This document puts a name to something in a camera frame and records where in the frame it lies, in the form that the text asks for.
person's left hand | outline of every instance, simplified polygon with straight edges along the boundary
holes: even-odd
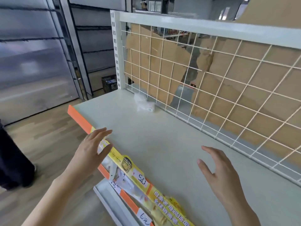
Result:
[[[87,135],[77,148],[75,155],[62,175],[74,182],[78,182],[78,184],[81,184],[97,169],[100,163],[111,151],[113,145],[109,144],[100,154],[97,154],[97,148],[100,141],[111,133],[112,130],[102,128]]]

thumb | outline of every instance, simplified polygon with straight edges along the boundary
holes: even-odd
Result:
[[[203,175],[205,176],[207,182],[210,184],[212,178],[213,178],[213,174],[211,173],[211,171],[209,170],[208,166],[206,165],[206,163],[204,163],[203,160],[198,159],[197,160],[198,166],[201,170],[201,172],[203,173]]]
[[[113,148],[113,144],[109,144],[102,150],[102,152],[100,152],[100,154],[97,156],[100,160],[100,163],[109,154],[109,152],[111,151],[112,148]]]

brown cardboard box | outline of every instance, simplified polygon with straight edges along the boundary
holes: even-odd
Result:
[[[296,16],[298,10],[296,9],[297,7],[295,4],[296,2],[301,3],[301,0],[294,1],[295,3],[288,0],[251,0],[241,18],[235,22],[283,27],[300,27],[301,23],[299,21],[299,17]],[[201,45],[203,46],[201,47],[208,47],[208,44],[212,44],[214,40],[215,38],[208,39],[204,42],[202,41]],[[243,131],[243,127],[239,125],[248,125],[248,129],[264,135],[265,137],[269,137],[280,127],[282,124],[281,121],[286,121],[301,105],[301,103],[296,100],[273,94],[260,109],[260,113],[268,116],[256,114],[255,112],[270,96],[270,92],[268,91],[274,90],[290,68],[264,62],[259,65],[260,60],[264,57],[269,45],[243,41],[239,49],[237,49],[239,44],[239,40],[218,38],[214,50],[229,54],[235,54],[237,51],[237,55],[250,57],[252,59],[242,57],[235,57],[233,59],[233,55],[229,54],[217,52],[209,54],[208,51],[201,52],[197,62],[199,69],[208,71],[214,75],[210,73],[205,73],[204,75],[203,71],[198,72],[196,79],[197,87],[200,86],[201,79],[203,79],[201,89],[206,92],[199,91],[197,94],[197,90],[195,90],[192,102],[195,101],[196,105],[206,110],[209,110],[211,107],[210,111],[223,117],[221,118],[209,113],[206,120],[213,124],[221,126],[225,121],[224,118],[228,117],[230,121],[226,121],[223,126],[223,129],[227,131],[231,131],[232,133],[239,135]],[[291,66],[300,54],[301,51],[297,49],[272,46],[264,60]],[[224,76],[230,80],[225,79],[222,82],[222,77]],[[249,83],[255,87],[248,86],[245,89],[246,85],[239,82]],[[276,93],[300,99],[301,89],[297,85],[300,82],[301,71],[293,69],[279,85]],[[215,98],[214,95],[216,93],[219,97],[231,102],[221,98]],[[192,114],[204,119],[207,115],[207,111],[199,108],[198,106],[193,106]],[[300,127],[300,114],[299,121],[297,121],[297,116],[292,117],[290,120],[291,123],[288,121],[290,124]],[[256,133],[244,130],[240,137],[255,146],[258,146],[261,145],[266,138]],[[281,144],[285,144],[296,149],[301,145],[300,136],[300,129],[285,124],[271,138]],[[290,149],[273,141],[267,141],[263,147],[270,149],[277,156],[282,158],[284,157],[283,155],[291,152]]]
[[[139,33],[139,30],[141,36],[129,33],[126,37],[127,61],[133,64],[125,62],[125,75],[135,83],[140,83],[140,87],[148,91],[150,96],[169,105],[186,73],[190,53],[175,42],[163,41],[161,36],[143,26],[139,29],[139,25],[131,24],[131,32]]]

wire grid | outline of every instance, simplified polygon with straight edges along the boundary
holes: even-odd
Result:
[[[185,43],[180,43],[180,42],[179,42],[180,31],[179,31],[178,35],[177,35],[177,36],[176,36],[176,35],[174,36],[176,39],[174,39],[174,40],[168,40],[168,41],[174,42],[176,45],[185,46],[186,48],[189,48],[189,47],[190,47],[190,48],[192,49],[192,50],[191,50],[191,54],[190,54],[189,64],[188,64],[188,65],[185,65],[185,64],[180,64],[180,63],[177,63],[177,62],[174,62],[174,61],[171,61],[171,60],[164,59],[164,58],[162,57],[162,55],[163,55],[164,41],[166,40],[166,38],[165,38],[166,29],[164,29],[164,32],[163,32],[163,35],[161,36],[161,38],[158,38],[158,37],[153,37],[153,36],[152,36],[152,33],[153,33],[153,27],[154,27],[154,26],[151,26],[151,27],[150,27],[150,30],[151,30],[152,33],[151,33],[150,35],[147,36],[147,37],[150,38],[150,51],[149,51],[149,53],[143,53],[143,52],[141,51],[141,36],[146,36],[146,35],[141,34],[141,27],[143,27],[143,26],[141,26],[141,25],[139,26],[139,33],[137,33],[137,32],[131,32],[131,26],[130,26],[130,28],[129,28],[129,31],[122,31],[122,32],[124,32],[124,33],[126,33],[126,34],[128,34],[128,35],[130,35],[130,34],[136,34],[136,35],[139,35],[139,51],[130,48],[130,49],[129,49],[129,50],[130,50],[130,58],[131,58],[131,59],[130,59],[130,62],[129,62],[128,60],[124,59],[124,64],[126,64],[126,62],[127,62],[127,63],[130,63],[130,66],[131,66],[131,73],[129,74],[129,73],[126,73],[126,72],[125,72],[125,74],[127,74],[128,76],[131,76],[131,80],[132,80],[132,83],[131,83],[131,84],[128,84],[128,83],[126,83],[126,79],[127,79],[127,78],[125,78],[125,86],[126,86],[126,89],[127,89],[127,90],[129,90],[129,91],[131,91],[131,92],[133,92],[133,93],[134,93],[134,92],[141,92],[141,93],[146,94],[146,95],[147,95],[147,98],[148,98],[150,101],[153,100],[154,102],[156,102],[156,105],[159,106],[159,107],[160,107],[161,109],[163,109],[164,111],[166,111],[166,112],[168,112],[168,113],[174,115],[175,117],[179,118],[180,120],[186,122],[187,124],[189,124],[189,125],[191,125],[191,126],[197,128],[197,129],[199,129],[200,131],[202,131],[202,132],[204,132],[204,133],[206,133],[206,134],[212,136],[212,137],[215,138],[216,140],[219,140],[220,142],[222,142],[222,143],[228,145],[229,147],[235,149],[236,151],[242,153],[243,155],[249,157],[250,159],[252,159],[252,160],[258,162],[259,164],[261,164],[261,165],[265,166],[266,168],[270,169],[271,171],[274,171],[274,172],[276,172],[277,174],[283,176],[284,178],[290,180],[291,182],[297,184],[298,186],[301,186],[301,166],[300,166],[300,165],[301,165],[301,161],[299,162],[300,164],[297,165],[297,166],[296,166],[296,165],[291,165],[291,164],[289,164],[289,163],[287,163],[287,162],[285,161],[285,160],[286,160],[287,158],[289,158],[292,154],[295,154],[295,157],[294,157],[294,158],[299,158],[299,159],[301,159],[301,153],[298,151],[298,150],[301,148],[301,144],[300,144],[298,147],[293,148],[293,147],[288,146],[288,145],[286,145],[286,144],[283,144],[283,143],[281,143],[281,142],[279,142],[279,141],[276,141],[276,140],[274,140],[274,139],[272,138],[273,135],[274,135],[275,133],[277,133],[284,125],[288,125],[289,127],[296,128],[296,129],[298,129],[299,131],[301,130],[301,128],[300,128],[298,125],[289,123],[289,120],[290,120],[293,116],[297,115],[297,113],[300,111],[300,109],[301,109],[301,103],[299,103],[300,105],[299,105],[298,108],[294,111],[294,113],[292,113],[292,114],[291,114],[287,119],[285,119],[285,120],[278,119],[278,118],[273,117],[273,116],[271,116],[271,115],[265,114],[265,113],[263,113],[263,112],[261,111],[261,109],[264,107],[264,105],[266,105],[266,102],[267,102],[267,101],[269,100],[269,98],[270,98],[271,96],[273,96],[273,95],[278,95],[278,96],[287,98],[288,100],[293,100],[294,102],[301,102],[301,100],[298,99],[297,97],[296,97],[296,98],[293,98],[293,97],[290,97],[290,96],[287,96],[287,95],[283,95],[283,94],[280,94],[280,93],[277,93],[277,92],[276,92],[276,90],[278,89],[278,87],[279,87],[279,86],[281,85],[281,83],[288,77],[288,75],[291,73],[292,70],[301,70],[301,66],[300,66],[300,67],[299,67],[299,66],[296,66],[299,62],[301,63],[301,53],[299,54],[298,58],[294,61],[293,65],[287,65],[287,64],[282,64],[282,63],[271,62],[271,61],[265,60],[266,56],[268,55],[268,53],[270,52],[270,50],[271,50],[272,47],[273,47],[272,45],[269,45],[269,47],[268,47],[267,51],[265,52],[265,54],[263,55],[263,57],[262,57],[261,59],[258,59],[258,58],[247,57],[247,56],[242,56],[242,55],[239,55],[239,54],[238,54],[238,51],[239,51],[239,49],[240,49],[240,46],[241,46],[243,40],[240,40],[239,45],[238,45],[238,47],[237,47],[235,53],[232,54],[232,53],[227,53],[227,52],[223,52],[223,51],[219,51],[219,50],[215,49],[215,48],[216,48],[216,43],[217,43],[218,37],[215,38],[214,44],[213,44],[213,46],[212,46],[211,49],[206,48],[206,47],[197,46],[197,45],[195,44],[197,38],[200,36],[199,34],[196,34],[196,35],[195,35],[194,42],[193,42],[192,44],[189,44],[189,43],[187,43],[187,44],[185,44]],[[162,50],[161,50],[161,55],[160,55],[160,57],[151,54],[152,40],[153,40],[153,39],[156,39],[156,40],[161,39],[161,40],[163,40],[163,41],[162,41]],[[123,43],[124,43],[124,44],[123,44],[123,52],[124,52],[124,50],[126,50],[126,51],[128,50],[128,48],[126,48],[126,46],[125,46],[125,42],[126,42],[126,40],[123,38]],[[209,72],[209,71],[206,71],[206,72],[203,73],[203,76],[202,76],[200,85],[199,85],[198,87],[194,87],[193,85],[187,84],[187,83],[186,83],[186,78],[187,78],[187,73],[188,73],[189,68],[191,68],[191,69],[193,69],[193,70],[197,70],[197,71],[202,71],[202,70],[200,70],[200,69],[198,69],[198,68],[192,67],[192,66],[191,66],[191,63],[190,63],[190,62],[191,62],[191,59],[192,59],[193,51],[194,51],[195,48],[196,48],[196,49],[208,50],[208,51],[210,51],[210,54],[212,54],[212,53],[220,53],[220,54],[231,55],[231,56],[232,56],[232,60],[231,60],[231,62],[230,62],[230,64],[229,64],[229,66],[228,66],[228,68],[227,68],[227,71],[225,72],[224,76],[220,76],[220,75],[218,75],[218,74],[214,74],[214,73],[211,73],[211,72]],[[139,52],[139,65],[133,63],[133,61],[132,61],[132,51]],[[141,66],[141,54],[149,55],[149,66],[148,66],[148,68],[145,68],[145,67],[142,67],[142,66]],[[157,73],[157,72],[151,70],[151,57],[156,57],[156,58],[159,58],[159,59],[160,59],[159,73]],[[227,76],[227,74],[228,74],[228,72],[229,72],[229,70],[230,70],[230,68],[231,68],[231,65],[232,65],[232,63],[233,63],[235,57],[240,57],[240,58],[244,58],[244,59],[248,59],[248,60],[255,60],[255,61],[258,61],[258,62],[259,62],[258,65],[257,65],[257,67],[256,67],[256,69],[255,69],[255,71],[253,72],[253,74],[251,75],[251,77],[249,78],[249,80],[247,81],[247,83],[244,83],[244,82],[242,82],[242,81],[237,81],[237,80],[235,80],[235,79],[231,79],[231,78],[229,78],[229,77]],[[162,60],[172,62],[172,69],[171,69],[171,75],[170,75],[170,77],[161,74]],[[282,78],[280,79],[280,81],[278,82],[278,84],[276,85],[276,87],[274,87],[273,90],[264,89],[264,88],[262,88],[262,87],[257,87],[257,86],[254,86],[254,85],[251,85],[251,84],[250,84],[251,81],[252,81],[252,79],[253,79],[254,76],[256,75],[258,69],[261,67],[261,64],[262,64],[262,63],[268,63],[268,64],[273,64],[273,65],[277,65],[277,66],[289,68],[288,71],[284,74],[284,76],[282,76]],[[184,82],[178,81],[178,80],[172,78],[172,77],[173,77],[172,74],[173,74],[173,70],[174,70],[174,65],[175,65],[175,64],[178,64],[178,65],[181,65],[181,66],[185,66],[185,67],[187,68],[186,73],[185,73]],[[132,75],[132,67],[133,67],[133,65],[139,67],[139,79],[138,79],[136,76],[133,76],[133,75]],[[148,71],[148,82],[146,82],[146,81],[144,81],[144,80],[141,79],[141,75],[140,75],[141,68],[143,68],[143,69],[145,69],[146,71]],[[158,78],[158,84],[157,84],[157,85],[153,85],[153,84],[150,83],[150,73],[151,73],[151,72],[153,72],[153,73],[155,73],[155,74],[158,74],[158,76],[159,76],[159,78]],[[218,90],[217,90],[217,92],[216,92],[215,94],[212,94],[212,93],[210,93],[210,92],[208,92],[208,91],[205,91],[205,90],[201,89],[202,84],[203,84],[203,79],[204,79],[204,77],[205,77],[206,74],[209,74],[209,75],[212,75],[212,76],[216,76],[216,77],[218,77],[218,78],[221,78],[221,77],[222,77],[222,81],[221,81],[221,83],[220,83],[220,86],[219,86],[219,88],[218,88]],[[166,91],[166,90],[164,90],[164,89],[162,89],[162,88],[159,87],[161,76],[164,76],[165,78],[168,78],[169,81],[170,81],[168,91]],[[134,80],[134,79],[138,79],[138,80],[139,80],[138,87],[136,86],[135,83],[133,83],[133,80]],[[225,99],[225,98],[221,97],[220,95],[218,95],[218,94],[219,94],[219,91],[220,91],[220,89],[221,89],[221,87],[223,86],[223,82],[225,81],[225,79],[244,85],[243,90],[240,92],[240,95],[239,95],[239,97],[236,99],[235,102],[230,101],[230,100],[228,100],[228,99]],[[179,83],[179,87],[178,87],[178,89],[180,89],[180,93],[179,93],[179,94],[177,94],[177,92],[174,93],[174,94],[172,94],[172,93],[170,92],[170,86],[171,86],[171,82],[172,82],[172,81],[176,81],[176,82]],[[143,90],[143,89],[140,88],[141,82],[144,82],[144,83],[147,84],[147,86],[148,86],[148,87],[147,87],[147,90]],[[152,87],[157,88],[157,95],[156,95],[156,98],[153,97],[153,96],[151,96],[151,95],[149,95],[149,86],[152,86]],[[239,100],[240,100],[241,97],[243,96],[243,93],[245,92],[245,90],[247,89],[247,87],[253,87],[253,88],[255,88],[255,89],[259,89],[259,90],[262,90],[262,91],[264,91],[264,92],[267,92],[267,93],[269,94],[269,96],[265,99],[265,101],[263,102],[263,104],[262,104],[262,105],[259,107],[259,109],[257,109],[257,110],[254,110],[254,109],[252,109],[252,108],[249,108],[249,107],[246,107],[246,106],[243,106],[243,105],[239,104]],[[159,100],[158,100],[158,93],[159,93],[159,90],[164,91],[164,92],[167,93],[168,96],[167,96],[166,102],[162,102],[162,101],[159,101]],[[189,99],[183,97],[183,91],[184,91],[184,90],[193,90],[193,91],[197,91],[196,97],[195,97],[195,99],[194,99],[194,102],[191,102],[191,100],[189,100]],[[201,106],[199,106],[199,105],[196,103],[196,100],[197,100],[198,95],[199,95],[200,92],[205,92],[205,93],[207,93],[207,94],[209,94],[209,95],[214,96],[213,101],[211,102],[211,105],[210,105],[209,109],[206,109],[206,108],[204,108],[204,107],[201,107]],[[175,99],[176,99],[176,100],[179,100],[179,103],[178,103],[177,106],[173,107],[171,104],[168,104],[168,97],[169,97],[169,95],[172,95],[172,96],[173,96],[173,100],[175,100]],[[217,98],[219,98],[219,99],[221,99],[221,100],[224,100],[224,101],[227,101],[227,102],[233,104],[233,106],[232,106],[230,112],[228,113],[228,115],[227,115],[226,117],[223,117],[223,116],[221,116],[221,115],[219,115],[219,114],[213,112],[213,110],[212,110],[212,107],[213,107],[213,105],[214,105],[214,102],[215,102],[215,100],[216,100]],[[185,102],[186,104],[189,104],[189,105],[191,106],[191,109],[190,109],[190,112],[189,112],[189,113],[185,114],[183,111],[180,111],[180,110],[179,110],[181,101],[182,101],[182,102]],[[247,109],[247,110],[250,110],[250,111],[253,111],[253,112],[254,112],[254,115],[253,115],[252,118],[249,120],[249,122],[247,123],[247,125],[241,125],[241,124],[239,124],[239,123],[237,123],[237,122],[234,122],[233,120],[230,120],[230,115],[231,115],[233,109],[235,108],[235,106],[240,106],[240,107],[242,107],[242,108],[244,108],[244,109]],[[198,119],[197,117],[195,117],[195,116],[192,114],[193,108],[194,108],[194,107],[198,107],[198,108],[200,108],[200,109],[202,109],[202,110],[205,110],[205,111],[207,112],[205,119],[200,120],[200,119]],[[208,122],[208,116],[209,116],[209,115],[212,115],[212,114],[215,115],[215,116],[217,116],[217,117],[220,117],[220,118],[224,119],[224,121],[223,121],[223,123],[222,123],[221,126],[219,126],[219,127],[216,128],[216,127],[214,127],[214,125],[211,125],[210,122]],[[273,131],[272,134],[270,134],[270,135],[268,135],[268,136],[265,136],[265,135],[263,135],[263,134],[261,134],[261,133],[259,133],[259,132],[257,132],[257,131],[252,130],[252,129],[249,127],[250,123],[254,120],[254,118],[256,117],[257,114],[261,114],[261,115],[263,115],[263,116],[265,116],[265,117],[267,117],[267,118],[271,118],[271,119],[273,119],[273,120],[275,120],[275,121],[279,121],[281,124],[277,127],[276,130]],[[235,124],[235,125],[241,127],[241,128],[242,128],[242,131],[240,132],[240,134],[239,134],[239,135],[236,135],[236,137],[235,137],[235,135],[231,135],[231,134],[229,134],[229,133],[227,133],[227,132],[224,132],[224,129],[223,129],[223,128],[224,128],[224,125],[225,125],[226,122],[231,122],[231,123],[233,123],[233,124]],[[262,143],[258,144],[257,146],[250,146],[249,143],[247,143],[246,141],[242,141],[242,140],[241,140],[241,136],[242,136],[242,134],[244,133],[245,130],[247,130],[247,131],[249,131],[249,132],[251,132],[251,133],[255,133],[256,135],[258,135],[258,136],[264,138],[265,140],[264,140]],[[267,143],[267,141],[271,141],[271,142],[273,142],[273,143],[275,143],[275,144],[278,144],[279,146],[283,146],[283,147],[289,149],[290,152],[287,153],[285,156],[281,157],[280,159],[275,159],[275,157],[272,157],[272,156],[266,154],[265,152],[263,152],[264,145],[265,145],[265,143]]]

hand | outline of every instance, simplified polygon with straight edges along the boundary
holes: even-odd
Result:
[[[238,173],[225,153],[212,147],[202,146],[202,149],[211,155],[216,171],[211,173],[207,165],[200,159],[198,159],[198,166],[225,209],[228,211],[234,205],[246,204]]]
[[[111,151],[113,145],[109,144],[99,155],[97,154],[97,148],[100,141],[111,133],[112,130],[102,128],[87,135],[77,148],[75,155],[62,175],[71,179],[73,182],[76,182],[78,185],[81,184],[97,169]]]

